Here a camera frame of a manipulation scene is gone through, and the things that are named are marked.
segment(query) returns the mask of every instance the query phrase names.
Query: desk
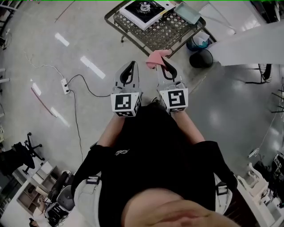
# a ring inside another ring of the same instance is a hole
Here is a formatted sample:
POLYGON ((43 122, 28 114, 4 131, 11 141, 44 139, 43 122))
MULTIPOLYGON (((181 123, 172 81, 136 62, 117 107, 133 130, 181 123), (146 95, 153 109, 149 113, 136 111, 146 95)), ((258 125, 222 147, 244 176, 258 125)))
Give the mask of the desk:
POLYGON ((124 37, 128 38, 147 56, 154 50, 171 49, 173 52, 168 56, 168 58, 170 58, 206 25, 206 22, 202 17, 200 17, 196 24, 189 24, 175 12, 169 11, 159 21, 143 31, 128 18, 119 13, 119 9, 127 3, 128 1, 123 1, 108 12, 105 15, 105 21, 122 34, 122 42, 124 37), (182 38, 190 31, 193 33, 187 36, 182 42, 182 38), (140 45, 135 39, 138 39, 143 45, 140 45))
POLYGON ((268 206, 262 202, 260 205, 256 205, 239 181, 237 189, 251 209, 260 227, 279 227, 281 225, 284 220, 284 209, 277 207, 277 204, 279 204, 277 198, 274 198, 268 206))

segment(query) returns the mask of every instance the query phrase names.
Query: white cable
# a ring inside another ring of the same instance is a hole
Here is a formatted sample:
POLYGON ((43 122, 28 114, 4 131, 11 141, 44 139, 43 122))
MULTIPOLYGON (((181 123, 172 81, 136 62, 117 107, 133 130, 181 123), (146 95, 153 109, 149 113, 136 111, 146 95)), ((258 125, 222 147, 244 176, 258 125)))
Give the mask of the white cable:
POLYGON ((35 66, 35 65, 32 63, 32 59, 28 59, 28 56, 27 56, 26 51, 23 50, 23 52, 25 53, 26 59, 29 61, 29 63, 30 63, 33 67, 35 67, 36 69, 41 68, 41 67, 43 67, 43 66, 49 66, 49 67, 51 67, 51 68, 54 68, 54 69, 62 76, 62 79, 64 79, 63 75, 59 72, 59 70, 58 70, 56 67, 51 66, 51 65, 35 66))
POLYGON ((271 125, 272 125, 272 123, 274 122, 274 119, 275 119, 275 117, 276 117, 276 114, 277 114, 277 113, 275 113, 274 118, 273 118, 273 120, 272 120, 272 122, 271 122, 269 128, 267 129, 267 132, 266 132, 265 136, 263 137, 263 140, 262 140, 262 142, 261 142, 259 148, 262 146, 262 144, 263 144, 263 142, 264 142, 264 140, 265 140, 265 138, 266 138, 266 136, 267 136, 267 134, 268 134, 268 132, 269 132, 269 130, 270 130, 270 128, 271 128, 271 125))

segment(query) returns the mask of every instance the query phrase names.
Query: trash can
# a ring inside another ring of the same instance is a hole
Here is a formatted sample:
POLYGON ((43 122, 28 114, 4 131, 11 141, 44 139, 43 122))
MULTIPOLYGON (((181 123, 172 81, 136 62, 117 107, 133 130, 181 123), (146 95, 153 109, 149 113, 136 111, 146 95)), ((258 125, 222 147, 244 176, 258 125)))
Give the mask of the trash can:
POLYGON ((197 45, 195 43, 195 41, 193 40, 193 38, 189 39, 187 42, 186 42, 186 47, 190 50, 190 51, 198 51, 198 50, 202 50, 202 49, 205 49, 209 46, 209 41, 205 41, 203 42, 202 45, 197 45))
POLYGON ((199 50, 190 56, 189 62, 194 68, 209 68, 213 64, 213 56, 208 50, 199 50))

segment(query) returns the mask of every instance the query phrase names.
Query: pink cloth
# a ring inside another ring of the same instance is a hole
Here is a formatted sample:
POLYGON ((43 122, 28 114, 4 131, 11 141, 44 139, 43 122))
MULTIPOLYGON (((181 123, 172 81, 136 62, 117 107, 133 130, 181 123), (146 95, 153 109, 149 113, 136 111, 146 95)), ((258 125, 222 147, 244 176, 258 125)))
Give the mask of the pink cloth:
POLYGON ((172 53, 171 50, 157 50, 154 51, 148 59, 146 60, 146 65, 150 68, 153 69, 156 65, 162 65, 165 66, 162 57, 166 57, 172 53))

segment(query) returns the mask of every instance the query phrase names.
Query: blue bin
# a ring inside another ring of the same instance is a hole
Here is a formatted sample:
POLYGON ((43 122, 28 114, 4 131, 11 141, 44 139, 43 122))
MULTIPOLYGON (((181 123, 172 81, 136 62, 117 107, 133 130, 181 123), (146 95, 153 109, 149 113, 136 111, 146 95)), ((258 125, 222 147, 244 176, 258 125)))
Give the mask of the blue bin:
POLYGON ((207 40, 206 42, 203 42, 202 46, 198 46, 195 44, 194 40, 191 38, 186 42, 186 46, 190 51, 199 51, 202 49, 205 49, 209 46, 209 41, 207 40))

